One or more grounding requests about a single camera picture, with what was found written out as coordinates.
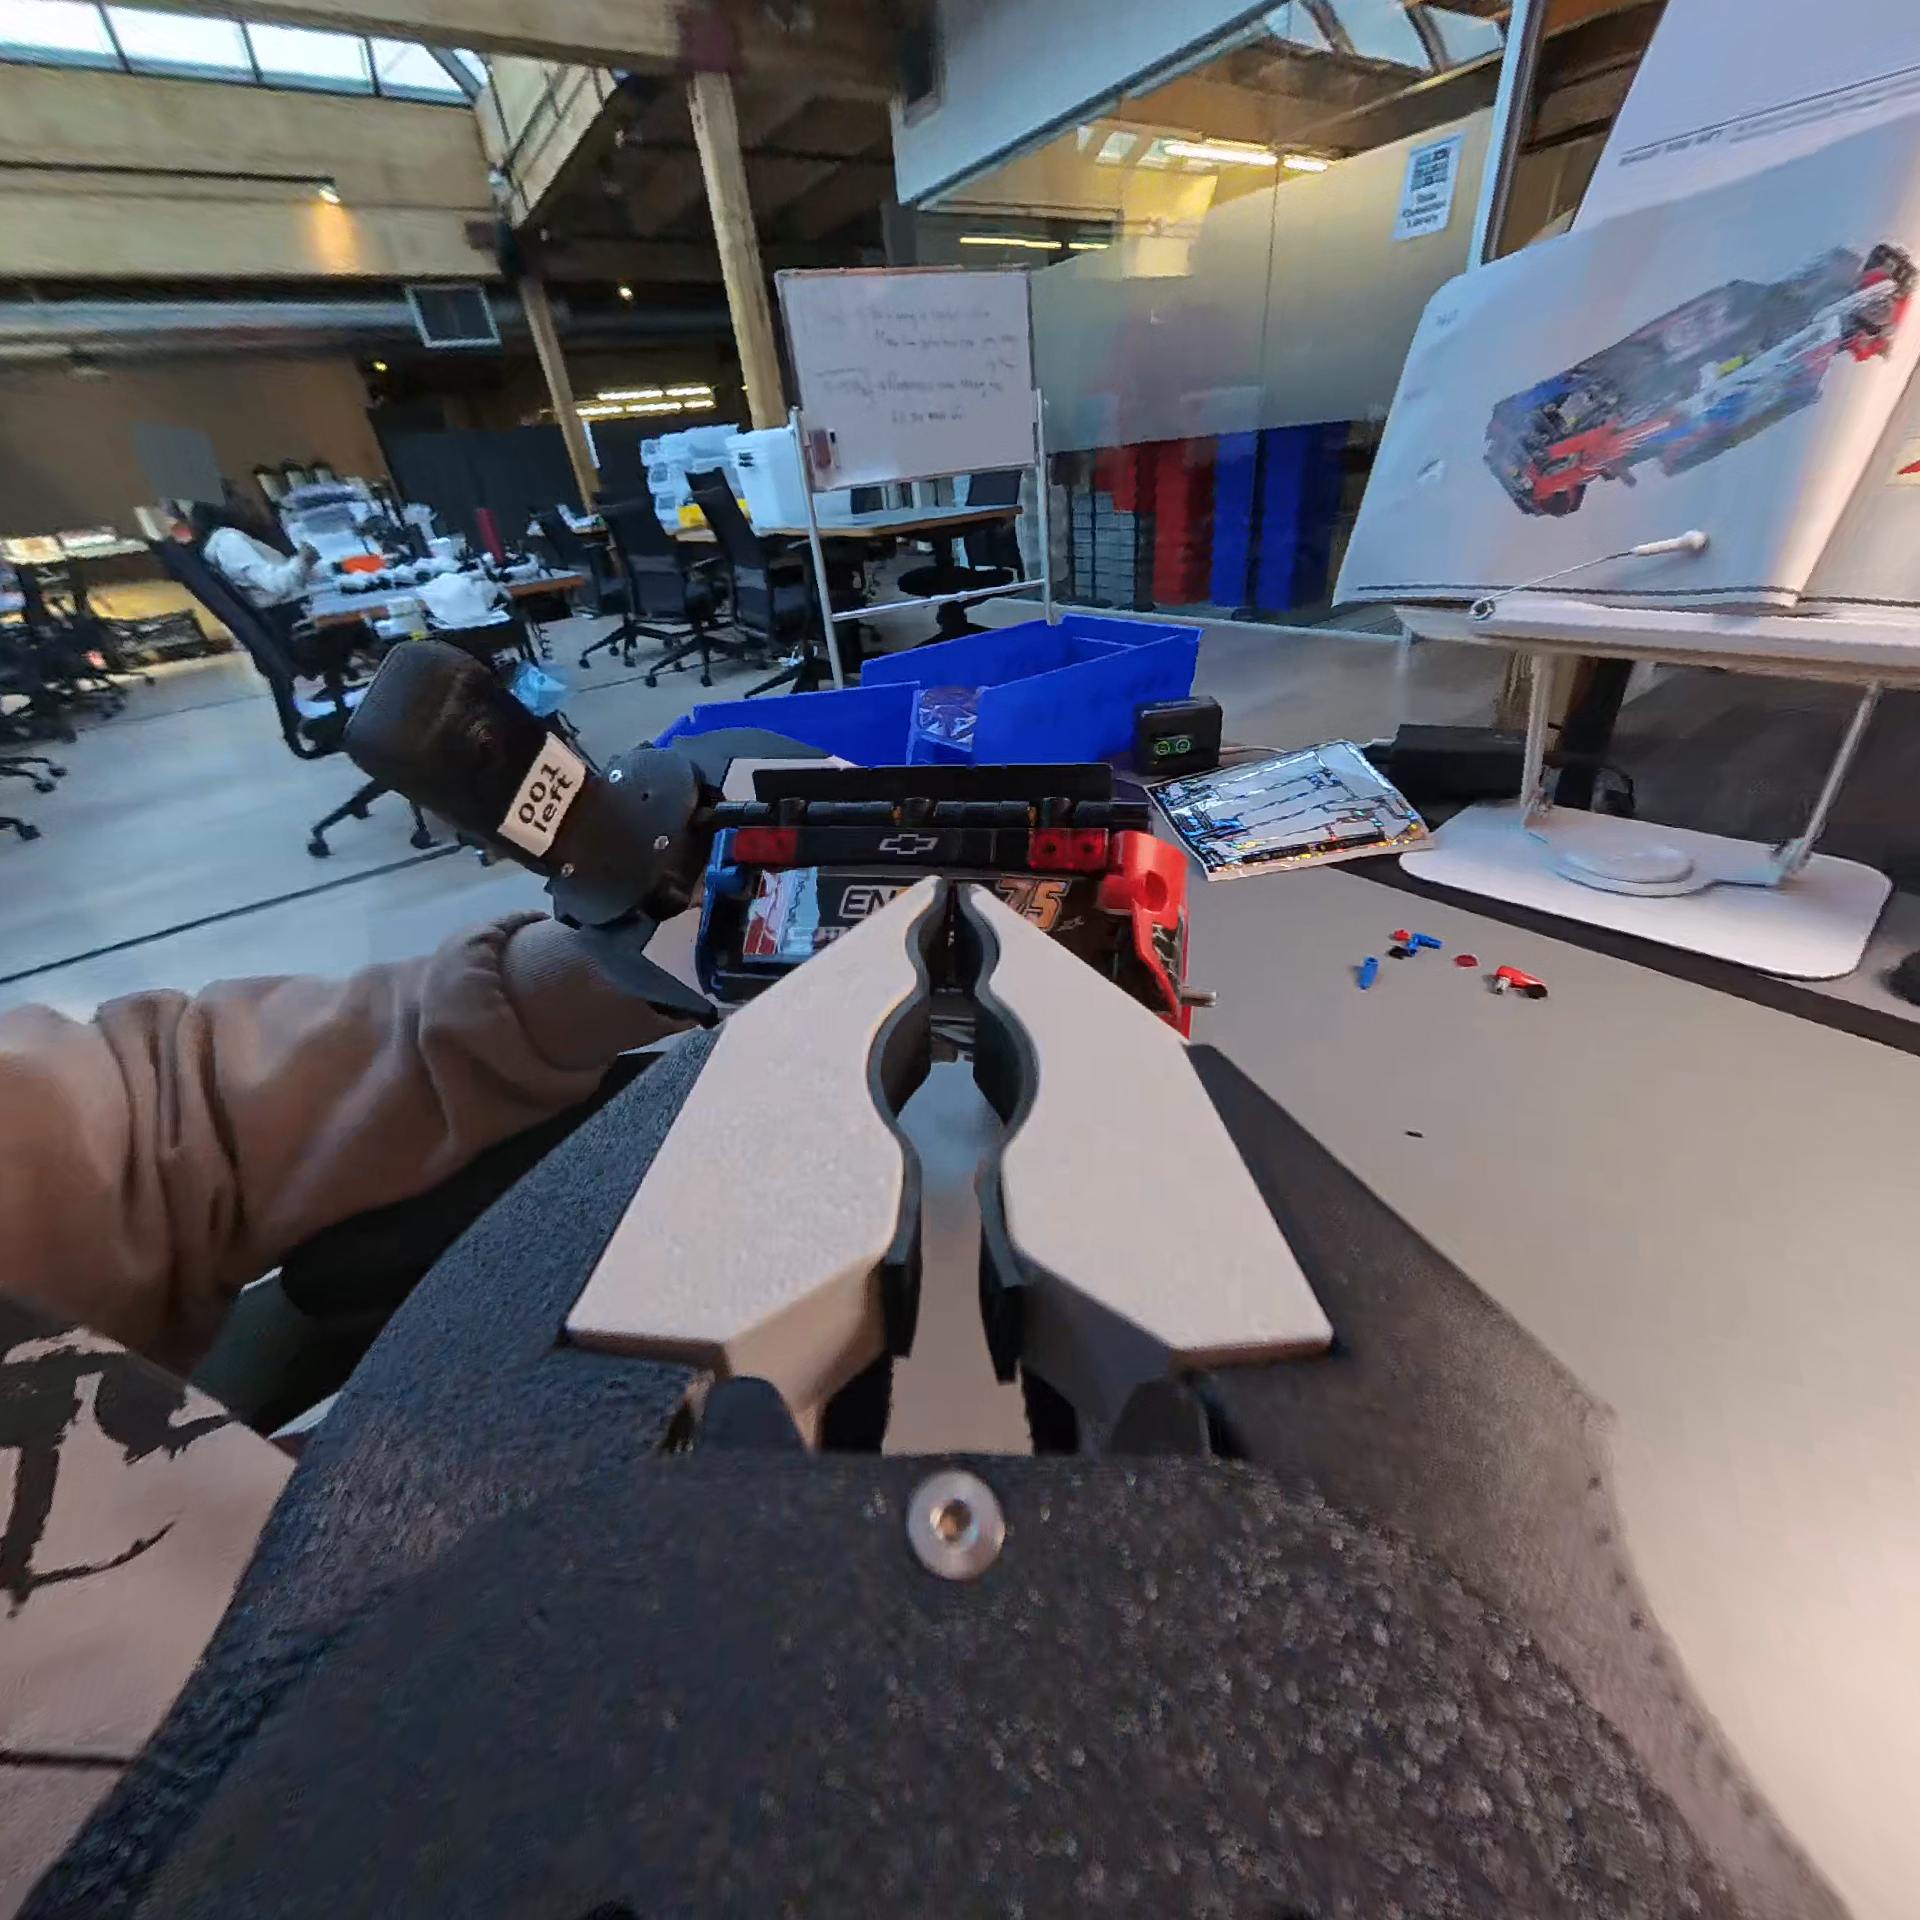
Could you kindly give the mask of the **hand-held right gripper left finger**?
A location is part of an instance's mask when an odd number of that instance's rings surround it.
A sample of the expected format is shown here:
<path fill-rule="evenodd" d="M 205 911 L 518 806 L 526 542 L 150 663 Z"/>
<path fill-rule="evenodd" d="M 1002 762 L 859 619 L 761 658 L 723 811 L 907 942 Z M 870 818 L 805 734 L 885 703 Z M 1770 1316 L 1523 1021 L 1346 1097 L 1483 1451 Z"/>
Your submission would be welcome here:
<path fill-rule="evenodd" d="M 717 1028 L 617 1220 L 568 1339 L 778 1389 L 805 1437 L 897 1348 L 921 1167 L 900 1108 L 928 1073 L 923 878 Z"/>

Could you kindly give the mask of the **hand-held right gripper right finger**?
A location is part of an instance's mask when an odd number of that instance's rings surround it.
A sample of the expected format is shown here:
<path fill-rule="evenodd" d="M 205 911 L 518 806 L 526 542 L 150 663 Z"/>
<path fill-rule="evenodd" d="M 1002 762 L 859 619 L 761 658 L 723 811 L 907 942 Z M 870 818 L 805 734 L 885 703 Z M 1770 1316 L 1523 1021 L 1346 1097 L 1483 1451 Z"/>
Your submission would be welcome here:
<path fill-rule="evenodd" d="M 1334 1330 L 1177 1031 L 980 885 L 955 894 L 973 1075 L 978 1301 L 1035 1449 L 1145 1386 L 1320 1359 Z"/>

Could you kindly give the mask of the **lego race car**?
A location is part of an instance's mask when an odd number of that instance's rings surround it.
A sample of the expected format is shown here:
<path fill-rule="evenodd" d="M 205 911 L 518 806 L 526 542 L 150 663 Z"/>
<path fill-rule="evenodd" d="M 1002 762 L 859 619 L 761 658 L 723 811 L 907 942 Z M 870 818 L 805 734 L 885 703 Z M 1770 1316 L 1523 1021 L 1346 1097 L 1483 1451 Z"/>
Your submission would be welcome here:
<path fill-rule="evenodd" d="M 1186 860 L 1102 762 L 758 767 L 710 809 L 700 987 L 739 1005 L 923 878 L 988 890 L 1190 1035 Z"/>

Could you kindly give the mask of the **person's left forearm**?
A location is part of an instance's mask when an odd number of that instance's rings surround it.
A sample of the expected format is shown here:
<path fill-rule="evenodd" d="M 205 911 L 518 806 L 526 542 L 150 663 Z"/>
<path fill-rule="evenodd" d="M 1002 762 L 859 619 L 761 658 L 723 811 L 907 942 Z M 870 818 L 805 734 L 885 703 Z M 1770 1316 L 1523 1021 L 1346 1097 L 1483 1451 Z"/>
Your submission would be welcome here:
<path fill-rule="evenodd" d="M 516 915 L 350 977 L 3 1020 L 4 1298 L 189 1371 L 242 1286 L 689 1028 Z"/>

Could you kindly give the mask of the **lego instruction booklet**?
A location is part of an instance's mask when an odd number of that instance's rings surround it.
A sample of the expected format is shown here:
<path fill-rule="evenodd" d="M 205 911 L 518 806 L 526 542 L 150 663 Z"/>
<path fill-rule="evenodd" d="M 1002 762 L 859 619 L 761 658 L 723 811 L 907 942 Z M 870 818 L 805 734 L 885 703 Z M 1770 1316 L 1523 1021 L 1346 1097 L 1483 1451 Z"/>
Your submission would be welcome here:
<path fill-rule="evenodd" d="M 1666 5 L 1571 228 L 1444 283 L 1339 606 L 1793 607 L 1916 396 L 1917 5 Z"/>

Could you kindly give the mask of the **wooden office desk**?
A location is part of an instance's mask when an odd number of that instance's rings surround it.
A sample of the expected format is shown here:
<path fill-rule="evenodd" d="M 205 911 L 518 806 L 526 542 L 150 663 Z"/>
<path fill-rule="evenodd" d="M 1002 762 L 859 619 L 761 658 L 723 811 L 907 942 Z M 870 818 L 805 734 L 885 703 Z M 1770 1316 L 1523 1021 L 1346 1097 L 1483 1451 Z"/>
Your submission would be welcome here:
<path fill-rule="evenodd" d="M 773 525 L 756 532 L 756 540 L 809 540 L 816 532 L 822 542 L 955 542 L 984 525 L 1013 525 L 1019 518 L 1018 502 L 988 507 L 942 507 L 926 513 L 876 513 L 850 518 L 819 518 L 814 524 Z"/>
<path fill-rule="evenodd" d="M 304 619 L 316 629 L 355 621 L 379 627 L 468 629 L 498 623 L 513 607 L 564 602 L 588 588 L 579 569 L 510 566 L 504 575 L 480 566 L 419 563 L 379 571 L 345 574 L 304 599 Z"/>

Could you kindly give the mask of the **black office chair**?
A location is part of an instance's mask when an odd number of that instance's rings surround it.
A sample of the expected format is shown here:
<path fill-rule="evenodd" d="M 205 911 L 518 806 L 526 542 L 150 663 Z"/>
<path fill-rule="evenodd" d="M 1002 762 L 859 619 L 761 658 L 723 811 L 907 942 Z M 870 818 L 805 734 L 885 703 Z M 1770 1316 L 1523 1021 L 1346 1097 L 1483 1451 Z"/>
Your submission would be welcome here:
<path fill-rule="evenodd" d="M 702 685 L 713 684 L 713 630 L 717 602 L 708 579 L 681 556 L 648 497 L 600 497 L 597 518 L 614 563 L 614 599 L 621 619 L 614 630 L 588 644 L 580 667 L 600 654 L 617 652 L 630 663 L 638 639 L 660 639 L 662 652 L 644 684 L 653 687 L 666 667 L 683 669 L 693 657 L 702 665 Z"/>
<path fill-rule="evenodd" d="M 368 682 L 355 676 L 364 650 L 348 629 L 309 630 L 301 615 L 285 627 L 274 612 L 253 607 L 193 542 L 164 537 L 148 543 L 166 579 L 211 612 L 267 682 L 280 735 L 300 762 L 345 751 L 345 732 Z"/>
<path fill-rule="evenodd" d="M 790 543 L 754 532 L 723 471 L 696 471 L 689 486 L 726 565 L 737 634 L 785 660 L 746 700 L 820 691 L 830 667 L 809 565 Z"/>
<path fill-rule="evenodd" d="M 972 591 L 989 586 L 1011 586 L 1025 579 L 1025 559 L 1018 537 L 1022 486 L 1032 481 L 1028 469 L 973 471 L 964 485 L 955 485 L 953 501 L 972 510 L 1013 510 L 1011 516 L 973 518 L 958 535 L 930 535 L 932 559 L 899 574 L 899 589 L 909 596 L 936 596 L 944 591 Z"/>
<path fill-rule="evenodd" d="M 74 742 L 77 650 L 69 627 L 25 589 L 3 589 L 3 777 L 57 793 L 67 767 L 35 745 Z"/>

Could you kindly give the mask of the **blue plastic bin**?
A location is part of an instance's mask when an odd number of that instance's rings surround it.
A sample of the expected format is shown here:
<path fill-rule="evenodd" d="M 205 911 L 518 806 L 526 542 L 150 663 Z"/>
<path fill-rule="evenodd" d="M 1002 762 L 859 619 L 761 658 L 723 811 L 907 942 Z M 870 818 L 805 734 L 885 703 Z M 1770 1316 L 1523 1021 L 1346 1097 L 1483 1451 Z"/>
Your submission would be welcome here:
<path fill-rule="evenodd" d="M 909 762 L 920 687 L 820 687 L 758 695 L 740 701 L 698 703 L 656 735 L 659 748 L 720 734 L 769 734 L 852 765 Z"/>
<path fill-rule="evenodd" d="M 1137 617 L 1060 615 L 878 657 L 865 687 L 978 685 L 976 763 L 1115 762 L 1141 703 L 1194 691 L 1203 629 Z"/>

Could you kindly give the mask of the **white plastic storage boxes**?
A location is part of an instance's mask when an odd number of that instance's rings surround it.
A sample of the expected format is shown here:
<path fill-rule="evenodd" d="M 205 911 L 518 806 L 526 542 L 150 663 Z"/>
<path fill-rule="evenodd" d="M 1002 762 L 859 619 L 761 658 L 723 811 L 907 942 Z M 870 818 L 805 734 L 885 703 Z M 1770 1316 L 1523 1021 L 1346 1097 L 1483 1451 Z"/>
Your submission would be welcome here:
<path fill-rule="evenodd" d="M 720 474 L 749 525 L 766 535 L 802 530 L 808 486 L 801 449 L 789 425 L 737 429 L 693 425 L 641 441 L 644 485 L 656 516 L 668 530 L 691 527 L 702 518 L 693 490 L 698 474 Z"/>

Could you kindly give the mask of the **holographic sticker sheet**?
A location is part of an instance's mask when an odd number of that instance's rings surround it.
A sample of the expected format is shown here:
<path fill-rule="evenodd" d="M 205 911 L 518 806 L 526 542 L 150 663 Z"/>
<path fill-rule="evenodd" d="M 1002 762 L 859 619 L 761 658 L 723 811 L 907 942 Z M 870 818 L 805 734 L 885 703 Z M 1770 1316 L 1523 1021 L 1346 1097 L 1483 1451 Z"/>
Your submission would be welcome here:
<path fill-rule="evenodd" d="M 1261 751 L 1145 790 L 1210 882 L 1397 858 L 1432 836 L 1424 815 L 1350 741 Z"/>

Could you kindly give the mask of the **small black device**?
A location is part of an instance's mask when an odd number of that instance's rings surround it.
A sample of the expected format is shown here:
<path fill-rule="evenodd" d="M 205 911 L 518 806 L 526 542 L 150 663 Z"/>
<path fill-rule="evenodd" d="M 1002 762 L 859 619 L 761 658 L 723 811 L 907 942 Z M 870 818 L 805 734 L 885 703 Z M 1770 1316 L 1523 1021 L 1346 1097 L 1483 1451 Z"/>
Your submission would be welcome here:
<path fill-rule="evenodd" d="M 1220 763 L 1222 725 L 1222 709 L 1210 695 L 1141 703 L 1132 750 L 1137 775 L 1153 785 L 1212 772 Z"/>

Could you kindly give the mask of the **whiteboard on wheels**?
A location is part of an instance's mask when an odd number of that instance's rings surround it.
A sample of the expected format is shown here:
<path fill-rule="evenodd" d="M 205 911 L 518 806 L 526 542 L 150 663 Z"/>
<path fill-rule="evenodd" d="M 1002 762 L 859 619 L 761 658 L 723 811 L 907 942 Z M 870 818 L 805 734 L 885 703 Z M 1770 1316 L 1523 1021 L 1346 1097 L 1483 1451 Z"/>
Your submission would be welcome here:
<path fill-rule="evenodd" d="M 779 273 L 774 286 L 801 398 L 789 439 L 833 685 L 849 684 L 838 627 L 905 604 L 833 606 L 816 510 L 822 491 L 1028 471 L 1040 575 L 940 591 L 930 604 L 963 607 L 1035 589 L 1045 617 L 1053 617 L 1046 405 L 1027 273 L 820 270 Z"/>

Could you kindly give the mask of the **white desk lamp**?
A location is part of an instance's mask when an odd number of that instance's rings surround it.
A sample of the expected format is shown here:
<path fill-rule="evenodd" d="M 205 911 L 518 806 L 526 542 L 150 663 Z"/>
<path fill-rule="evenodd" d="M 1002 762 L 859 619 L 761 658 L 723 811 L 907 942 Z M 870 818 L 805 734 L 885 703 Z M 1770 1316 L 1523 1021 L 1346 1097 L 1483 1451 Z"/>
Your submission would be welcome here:
<path fill-rule="evenodd" d="M 1541 586 L 1446 594 L 1393 589 L 1422 637 L 1499 644 L 1528 660 L 1521 793 L 1466 806 L 1398 863 L 1412 881 L 1622 933 L 1788 980 L 1858 969 L 1891 882 L 1814 852 L 1891 685 L 1916 685 L 1916 606 L 1721 612 L 1613 604 Z M 1858 691 L 1802 829 L 1780 843 L 1628 820 L 1546 793 L 1552 695 L 1578 657 L 1636 665 L 1730 665 Z"/>

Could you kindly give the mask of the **red and blue parts drawers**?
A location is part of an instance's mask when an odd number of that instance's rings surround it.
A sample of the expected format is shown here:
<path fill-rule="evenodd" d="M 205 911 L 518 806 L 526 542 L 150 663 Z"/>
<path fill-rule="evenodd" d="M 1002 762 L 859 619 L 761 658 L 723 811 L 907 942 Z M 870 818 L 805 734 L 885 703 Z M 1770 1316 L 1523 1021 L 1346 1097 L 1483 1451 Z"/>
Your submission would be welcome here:
<path fill-rule="evenodd" d="M 1132 612 L 1330 607 L 1369 461 L 1350 421 L 1057 453 L 1057 583 Z"/>

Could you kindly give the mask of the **person's printed shirt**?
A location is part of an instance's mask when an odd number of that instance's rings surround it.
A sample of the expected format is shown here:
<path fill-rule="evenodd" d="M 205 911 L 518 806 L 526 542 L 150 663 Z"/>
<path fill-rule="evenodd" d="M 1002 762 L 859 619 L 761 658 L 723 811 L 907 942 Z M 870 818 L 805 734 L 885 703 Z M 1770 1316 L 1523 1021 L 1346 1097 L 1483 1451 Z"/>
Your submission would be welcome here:
<path fill-rule="evenodd" d="M 3 1302 L 3 1915 L 174 1707 L 293 1469 L 195 1386 Z"/>

